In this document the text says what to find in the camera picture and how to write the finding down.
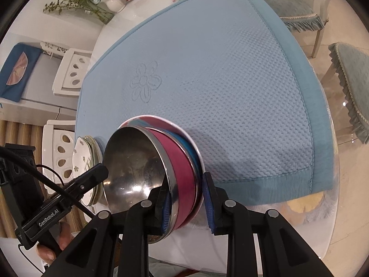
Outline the person's left hand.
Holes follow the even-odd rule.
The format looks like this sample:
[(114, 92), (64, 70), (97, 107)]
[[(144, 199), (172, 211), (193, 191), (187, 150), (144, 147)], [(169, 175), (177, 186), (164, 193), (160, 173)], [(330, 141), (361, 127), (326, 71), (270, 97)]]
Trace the person's left hand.
[[(71, 233), (71, 227), (67, 222), (61, 221), (60, 222), (60, 233), (56, 237), (58, 245), (61, 250), (64, 250), (69, 243), (74, 239)], [(41, 243), (38, 243), (36, 252), (38, 256), (49, 265), (56, 259), (56, 253), (48, 246), (45, 246)]]

